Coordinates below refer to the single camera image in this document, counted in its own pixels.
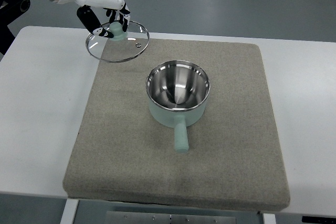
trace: white table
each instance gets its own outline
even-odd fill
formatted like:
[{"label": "white table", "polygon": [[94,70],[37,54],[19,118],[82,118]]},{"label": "white table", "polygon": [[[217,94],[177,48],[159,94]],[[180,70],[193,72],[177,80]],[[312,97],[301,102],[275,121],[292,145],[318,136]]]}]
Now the white table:
[{"label": "white table", "polygon": [[[67,198],[62,179],[98,66],[86,36],[26,27],[0,62],[0,193]],[[291,195],[282,212],[336,216],[336,43],[151,37],[257,44]]]}]

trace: glass lid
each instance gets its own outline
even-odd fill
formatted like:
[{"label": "glass lid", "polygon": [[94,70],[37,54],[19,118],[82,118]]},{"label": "glass lid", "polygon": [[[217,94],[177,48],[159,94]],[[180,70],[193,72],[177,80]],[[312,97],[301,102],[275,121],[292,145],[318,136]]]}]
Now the glass lid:
[{"label": "glass lid", "polygon": [[108,63],[120,63],[135,59],[142,54],[149,43],[149,32],[138,22],[130,20],[127,32],[121,30],[118,22],[102,25],[114,34],[114,38],[104,38],[89,34],[86,49],[96,59]]}]

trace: saucepan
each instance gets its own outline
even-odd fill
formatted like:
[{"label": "saucepan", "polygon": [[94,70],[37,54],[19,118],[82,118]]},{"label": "saucepan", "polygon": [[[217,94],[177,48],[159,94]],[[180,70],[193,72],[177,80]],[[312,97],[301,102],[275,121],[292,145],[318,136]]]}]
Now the saucepan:
[{"label": "saucepan", "polygon": [[205,71],[184,60],[172,60],[155,67],[146,79],[149,110],[161,124],[174,128],[174,148],[189,150],[188,126],[203,115],[210,91]]}]

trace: metal rim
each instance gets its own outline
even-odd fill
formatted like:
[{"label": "metal rim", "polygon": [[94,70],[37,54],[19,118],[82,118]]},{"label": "metal rim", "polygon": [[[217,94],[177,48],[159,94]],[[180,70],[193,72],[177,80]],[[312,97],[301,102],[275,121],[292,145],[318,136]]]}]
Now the metal rim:
[{"label": "metal rim", "polygon": [[87,49],[87,51],[89,52],[89,54],[90,54],[91,56],[93,56],[94,58],[96,58],[96,59],[98,59],[98,60],[100,60],[100,61],[103,61],[103,62],[107,62],[107,63],[122,63],[122,62],[130,61],[130,60],[133,60],[133,59],[135,59],[136,57],[138,57],[140,54],[142,54],[142,53],[146,50],[146,48],[147,48],[147,46],[148,46],[148,44],[149,44],[149,39],[150,39],[149,32],[148,32],[148,30],[147,30],[143,25],[141,25],[141,24],[138,23],[138,22],[135,22],[135,21],[130,20],[130,23],[134,23],[134,24],[140,26],[140,27],[146,32],[146,34],[147,34],[147,38],[148,38],[147,44],[146,44],[146,46],[145,46],[139,53],[137,53],[135,56],[132,56],[132,57],[130,57],[130,58],[121,59],[121,60],[105,60],[105,59],[98,58],[97,56],[94,56],[94,55],[90,52],[90,50],[89,50],[89,41],[92,39],[93,36],[96,36],[96,35],[89,34],[88,37],[86,38],[86,42],[85,42],[85,44],[86,44],[86,49]]},{"label": "metal rim", "polygon": [[[149,80],[155,75],[157,74],[159,71],[161,71],[160,69],[165,66],[165,65],[170,65],[174,63],[175,65],[176,64],[187,64],[188,67],[192,67],[198,71],[200,71],[202,73],[202,75],[206,78],[207,80],[207,83],[209,84],[209,87],[208,87],[208,90],[207,90],[207,94],[205,96],[205,98],[196,106],[193,106],[191,108],[188,108],[188,109],[179,109],[179,110],[175,110],[175,109],[169,109],[165,106],[162,106],[160,104],[158,104],[149,94],[149,85],[148,85],[148,82]],[[196,108],[198,108],[199,106],[201,106],[205,101],[206,99],[208,98],[209,96],[209,93],[210,93],[210,88],[211,88],[211,85],[210,85],[210,81],[209,81],[209,77],[208,75],[206,74],[206,72],[198,65],[194,64],[194,63],[191,63],[189,61],[186,61],[186,60],[170,60],[170,61],[166,61],[166,62],[163,62],[161,64],[159,64],[157,67],[153,68],[153,70],[150,72],[150,74],[147,76],[146,78],[146,93],[149,97],[149,99],[158,107],[164,109],[164,110],[167,110],[167,111],[171,111],[171,112],[187,112],[187,111],[190,111],[190,110],[194,110]]]}]

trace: beige felt mat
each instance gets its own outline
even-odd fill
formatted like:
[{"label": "beige felt mat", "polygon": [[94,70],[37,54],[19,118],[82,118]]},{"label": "beige felt mat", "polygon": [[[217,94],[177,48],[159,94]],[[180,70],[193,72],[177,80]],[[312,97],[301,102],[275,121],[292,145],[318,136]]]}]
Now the beige felt mat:
[{"label": "beige felt mat", "polygon": [[[187,154],[174,151],[174,129],[153,119],[145,91],[151,69],[176,59],[199,65],[211,83],[202,118],[187,128]],[[100,63],[64,178],[69,197],[227,210],[287,207],[262,62],[252,44],[151,39],[134,60]]]}]

